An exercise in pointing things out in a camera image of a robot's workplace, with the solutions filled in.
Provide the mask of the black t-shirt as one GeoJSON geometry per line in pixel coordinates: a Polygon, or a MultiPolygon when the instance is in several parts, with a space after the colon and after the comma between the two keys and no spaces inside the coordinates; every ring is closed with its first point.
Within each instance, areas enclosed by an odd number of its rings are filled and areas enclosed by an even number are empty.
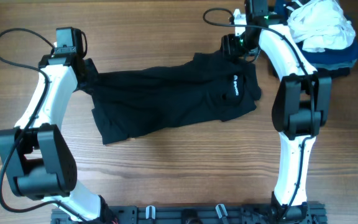
{"type": "Polygon", "coordinates": [[[255,110],[262,94],[255,65],[221,52],[196,53],[175,67],[93,71],[80,90],[92,97],[104,145],[164,128],[236,119],[255,110]]]}

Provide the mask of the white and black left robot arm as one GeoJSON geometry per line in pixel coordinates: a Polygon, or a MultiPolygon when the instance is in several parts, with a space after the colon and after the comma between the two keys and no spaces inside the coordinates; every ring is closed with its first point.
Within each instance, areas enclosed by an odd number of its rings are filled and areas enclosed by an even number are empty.
{"type": "Polygon", "coordinates": [[[12,213],[54,205],[74,222],[117,223],[102,196],[78,181],[60,131],[71,94],[87,76],[87,39],[73,27],[58,28],[56,36],[51,52],[32,68],[39,80],[25,113],[0,131],[0,204],[12,213]]]}

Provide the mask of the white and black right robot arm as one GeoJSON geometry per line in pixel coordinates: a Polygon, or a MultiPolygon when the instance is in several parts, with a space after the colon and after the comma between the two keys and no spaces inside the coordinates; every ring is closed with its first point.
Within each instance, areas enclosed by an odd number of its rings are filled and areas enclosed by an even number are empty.
{"type": "Polygon", "coordinates": [[[280,80],[272,107],[272,122],[280,137],[280,167],[268,204],[245,204],[242,223],[327,223],[323,204],[309,202],[306,177],[311,150],[324,126],[331,95],[331,77],[318,73],[304,58],[281,15],[266,1],[245,1],[245,13],[235,10],[234,34],[222,38],[221,50],[231,59],[263,51],[280,80]]]}

